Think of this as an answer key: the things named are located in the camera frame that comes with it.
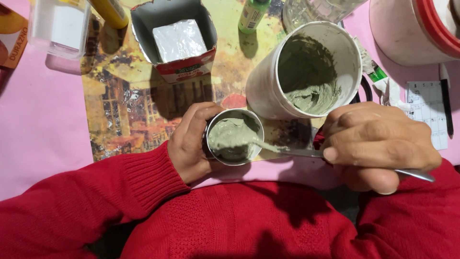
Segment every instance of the sweater sleeve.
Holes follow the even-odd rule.
[[[356,229],[332,223],[333,258],[458,258],[460,175],[445,159],[431,174],[434,183],[411,177],[389,196],[361,194]]]
[[[145,218],[187,190],[166,143],[54,175],[0,202],[0,257],[95,259],[84,246],[107,227]]]

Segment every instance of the carton box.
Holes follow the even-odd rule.
[[[209,12],[200,0],[154,0],[131,10],[132,31],[150,63],[168,83],[180,82],[211,73],[217,51],[217,32]],[[162,63],[153,37],[153,28],[194,19],[207,51],[196,57]]]
[[[27,44],[26,18],[0,3],[0,66],[16,68]]]

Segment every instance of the green paint bottle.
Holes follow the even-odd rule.
[[[238,28],[242,33],[251,34],[256,31],[270,2],[271,0],[246,0],[238,22]]]

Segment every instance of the red sweater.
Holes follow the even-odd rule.
[[[123,259],[460,258],[460,176],[446,160],[432,174],[435,183],[410,178],[390,196],[362,194],[355,228],[300,185],[190,191],[164,144],[52,176],[0,202],[0,258],[95,259],[85,244],[142,218]]]

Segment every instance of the paste residue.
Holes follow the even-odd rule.
[[[263,142],[259,136],[259,125],[255,120],[240,112],[225,113],[226,118],[220,119],[207,138],[209,148],[214,155],[229,162],[250,159],[254,147],[279,152],[279,148]]]
[[[292,36],[278,62],[278,78],[286,98],[310,114],[325,114],[342,91],[329,50],[311,37]]]

